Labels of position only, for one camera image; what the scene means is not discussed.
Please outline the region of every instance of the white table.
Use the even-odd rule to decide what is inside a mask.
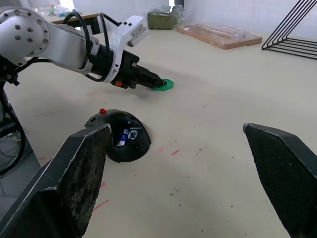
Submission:
[[[260,45],[225,51],[174,31],[151,31],[129,50],[174,88],[124,90],[48,63],[5,88],[41,165],[100,108],[128,111],[149,128],[147,155],[107,160],[96,205],[108,202],[85,237],[289,237],[242,126],[277,127],[317,151],[316,61]]]

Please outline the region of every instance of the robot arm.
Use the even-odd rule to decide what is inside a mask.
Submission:
[[[83,31],[47,22],[26,8],[0,7],[0,32],[1,81],[17,85],[17,72],[28,63],[26,57],[41,57],[83,75],[102,75],[103,82],[122,88],[135,88],[137,83],[151,88],[164,85],[156,74],[137,65],[136,55],[124,50],[149,33],[146,19],[140,16],[131,16],[113,31],[110,54],[97,38],[89,36],[87,46]]]

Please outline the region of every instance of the cable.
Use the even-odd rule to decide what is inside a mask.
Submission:
[[[29,62],[31,61],[29,60],[24,66],[26,66],[28,64],[28,66],[30,66],[32,63],[29,64]],[[17,156],[15,156],[14,159],[12,159],[12,161],[10,162],[10,164],[4,168],[3,170],[0,171],[0,176],[4,175],[6,172],[10,171],[14,166],[16,166],[16,164],[19,162],[19,160],[22,157],[22,154],[24,152],[24,148],[25,148],[25,133],[24,130],[18,120],[18,118],[15,116],[15,114],[10,110],[10,107],[8,106],[8,104],[6,103],[6,100],[4,98],[4,85],[6,82],[0,82],[0,102],[4,108],[4,110],[6,111],[6,113],[11,117],[11,119],[13,120],[13,122],[16,124],[16,126],[18,127],[18,130],[20,132],[21,135],[21,147],[19,150],[19,153],[17,154]]]
[[[103,31],[104,31],[104,38],[105,38],[105,43],[106,43],[106,57],[107,59],[110,59],[110,46],[109,46],[109,38],[108,38],[108,32],[107,32],[107,27],[106,27],[106,23],[105,23],[105,18],[108,19],[109,17],[104,14],[103,12],[100,13],[100,19],[101,19],[101,23],[102,23],[102,26],[103,26]],[[107,64],[107,67],[106,67],[106,70],[105,70],[105,73],[104,75],[101,77],[101,78],[95,78],[91,75],[85,75],[87,78],[91,79],[92,81],[95,81],[95,82],[102,82],[104,81],[108,74],[109,74],[109,71],[110,71],[110,68],[111,68],[111,64],[110,62]]]
[[[80,22],[80,25],[82,26],[84,33],[85,33],[85,39],[86,39],[86,55],[87,58],[90,59],[91,57],[91,42],[90,42],[90,35],[88,32],[88,28],[84,22],[84,19],[76,12],[69,13],[65,19],[63,20],[62,24],[66,24],[72,17],[76,17],[78,21]]]
[[[105,19],[107,19],[109,22],[111,22],[112,24],[114,24],[114,25],[116,25],[116,26],[119,26],[119,25],[122,24],[122,22],[116,22],[115,20],[113,20],[111,17],[109,17],[108,15],[104,14],[103,12],[100,13],[100,16],[101,16],[101,14],[103,15],[103,17],[104,17]]]
[[[51,63],[48,59],[38,59],[34,63]]]
[[[25,65],[23,65],[22,67],[18,67],[15,71],[16,73],[21,72],[22,70],[25,70],[27,67],[29,67],[31,64],[33,64],[36,60],[38,59],[38,57],[33,57],[31,58]]]
[[[6,155],[1,150],[0,150],[0,154],[2,154],[3,156],[9,157],[9,158],[14,158],[15,157],[15,155]]]
[[[18,166],[18,165],[20,165],[21,163],[23,163],[23,161],[24,161],[25,159],[27,159],[27,158],[33,153],[33,149],[32,149],[32,147],[30,146],[30,143],[27,143],[27,144],[28,144],[28,145],[26,146],[26,148],[24,149],[24,152],[23,152],[23,158],[24,158],[24,159],[19,160],[19,162],[16,164],[16,166]],[[1,175],[1,176],[0,176],[0,179],[3,178],[3,177],[5,177],[5,176],[10,175],[11,173],[12,173],[12,171],[8,171],[8,172],[5,173],[4,175]]]

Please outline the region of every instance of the black wire rack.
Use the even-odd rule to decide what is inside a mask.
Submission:
[[[317,42],[289,37],[297,25],[316,5],[317,0],[299,0],[279,26],[273,31],[262,50],[282,52],[317,60]]]

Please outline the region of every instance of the textured gripper pad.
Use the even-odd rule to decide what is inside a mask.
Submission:
[[[244,132],[260,181],[282,224],[291,237],[308,237],[309,223],[317,226],[316,155],[282,130],[245,124]]]
[[[87,137],[59,185],[60,196],[81,235],[87,229],[99,193],[107,141],[108,135],[105,133]]]

